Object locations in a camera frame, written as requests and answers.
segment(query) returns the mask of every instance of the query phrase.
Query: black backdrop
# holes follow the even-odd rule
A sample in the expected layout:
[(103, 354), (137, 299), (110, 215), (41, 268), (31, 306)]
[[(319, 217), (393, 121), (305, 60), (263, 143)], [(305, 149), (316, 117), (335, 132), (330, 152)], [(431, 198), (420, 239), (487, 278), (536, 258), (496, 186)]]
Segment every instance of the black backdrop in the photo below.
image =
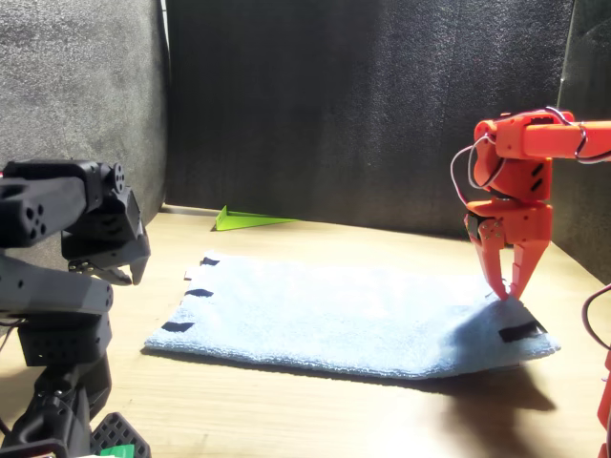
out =
[[(120, 161), (150, 221), (163, 202), (166, 54), (158, 0), (1, 0), (0, 169)], [(66, 269), (59, 234), (11, 253)]]
[(464, 235), (450, 159), (479, 119), (556, 104), (571, 7), (168, 0), (166, 201)]
[[(611, 2), (578, 0), (560, 106), (578, 119), (611, 119)], [(554, 241), (600, 280), (611, 281), (611, 164), (557, 161)]]

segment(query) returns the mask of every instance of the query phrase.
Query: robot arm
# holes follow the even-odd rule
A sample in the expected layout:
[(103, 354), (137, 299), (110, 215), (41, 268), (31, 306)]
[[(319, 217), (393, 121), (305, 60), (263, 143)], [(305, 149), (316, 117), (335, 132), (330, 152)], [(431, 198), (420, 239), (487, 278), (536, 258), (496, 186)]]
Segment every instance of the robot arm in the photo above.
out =
[[(0, 318), (20, 320), (26, 364), (46, 368), (25, 414), (5, 437), (0, 457), (84, 456), (119, 440), (136, 445), (138, 456), (148, 456), (146, 443), (120, 415), (109, 415), (93, 434), (89, 426), (111, 389), (106, 356), (111, 283), (138, 284), (151, 253), (121, 166), (10, 162), (2, 176)], [(4, 253), (5, 248), (33, 246), (57, 232), (68, 272), (33, 266)], [(123, 265), (130, 266), (132, 279), (118, 269)]]
[[(552, 159), (611, 160), (611, 122), (575, 123), (571, 113), (546, 108), (481, 121), (474, 139), (470, 181), (493, 196), (467, 202), (465, 224), (489, 285), (502, 300), (519, 299), (551, 240), (552, 207), (544, 201), (550, 198)], [(509, 292), (499, 258), (507, 243), (515, 248)]]

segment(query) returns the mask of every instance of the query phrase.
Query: black foam wall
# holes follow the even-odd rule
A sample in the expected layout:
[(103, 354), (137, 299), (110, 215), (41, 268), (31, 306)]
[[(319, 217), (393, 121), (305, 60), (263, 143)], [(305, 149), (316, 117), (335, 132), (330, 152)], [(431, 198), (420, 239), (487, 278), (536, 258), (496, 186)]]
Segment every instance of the black foam wall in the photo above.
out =
[[(577, 0), (559, 106), (579, 120), (611, 119), (611, 3)], [(601, 281), (611, 281), (611, 164), (555, 163), (554, 241)]]
[(463, 235), (450, 160), (556, 103), (571, 6), (168, 0), (166, 201)]
[[(119, 161), (149, 221), (163, 200), (166, 87), (158, 0), (0, 2), (0, 168)], [(17, 254), (66, 268), (58, 237)]]

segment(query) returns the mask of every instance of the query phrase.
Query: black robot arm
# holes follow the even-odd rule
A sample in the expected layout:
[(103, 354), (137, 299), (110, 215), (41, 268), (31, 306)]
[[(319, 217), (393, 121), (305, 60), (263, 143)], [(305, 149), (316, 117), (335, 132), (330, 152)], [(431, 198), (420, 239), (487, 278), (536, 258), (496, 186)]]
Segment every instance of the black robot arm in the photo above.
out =
[[(4, 253), (57, 232), (67, 272)], [(0, 317), (20, 320), (26, 364), (46, 369), (0, 457), (41, 451), (83, 456), (123, 443), (134, 444), (138, 457), (150, 456), (118, 414), (93, 434), (89, 426), (111, 389), (106, 357), (111, 283), (138, 284), (149, 256), (137, 202), (120, 165), (36, 160), (6, 166), (0, 179)], [(118, 269), (125, 265), (131, 278)]]

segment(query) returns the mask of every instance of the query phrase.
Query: green paper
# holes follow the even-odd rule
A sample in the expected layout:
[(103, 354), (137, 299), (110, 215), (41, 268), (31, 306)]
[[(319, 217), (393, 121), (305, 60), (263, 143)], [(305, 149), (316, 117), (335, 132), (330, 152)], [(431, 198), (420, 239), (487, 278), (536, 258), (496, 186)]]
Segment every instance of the green paper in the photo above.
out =
[(128, 444), (127, 446), (116, 446), (104, 448), (100, 451), (99, 456), (115, 456), (116, 458), (134, 458), (135, 446)]
[(265, 226), (281, 222), (298, 221), (298, 219), (275, 218), (256, 213), (230, 212), (225, 205), (217, 216), (217, 231), (230, 231), (244, 227)]

